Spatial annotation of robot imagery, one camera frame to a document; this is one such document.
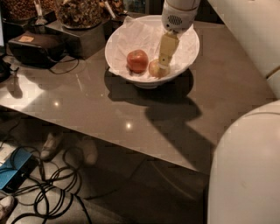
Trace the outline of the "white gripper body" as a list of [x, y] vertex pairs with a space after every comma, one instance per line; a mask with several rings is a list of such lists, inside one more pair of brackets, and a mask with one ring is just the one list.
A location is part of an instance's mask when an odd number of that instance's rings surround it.
[[167, 31], [187, 31], [197, 15], [200, 0], [164, 0], [162, 24]]

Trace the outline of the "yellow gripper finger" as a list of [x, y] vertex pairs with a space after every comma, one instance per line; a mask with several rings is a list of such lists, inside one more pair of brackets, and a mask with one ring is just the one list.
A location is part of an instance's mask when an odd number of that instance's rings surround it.
[[165, 33], [160, 41], [158, 64], [162, 69], [167, 69], [172, 61], [173, 54], [179, 46], [179, 38], [173, 31]]

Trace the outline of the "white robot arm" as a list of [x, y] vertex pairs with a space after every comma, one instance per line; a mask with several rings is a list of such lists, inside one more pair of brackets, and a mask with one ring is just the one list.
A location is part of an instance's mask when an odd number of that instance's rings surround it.
[[[275, 95], [280, 0], [208, 0]], [[240, 117], [213, 155], [207, 224], [280, 224], [280, 100]]]

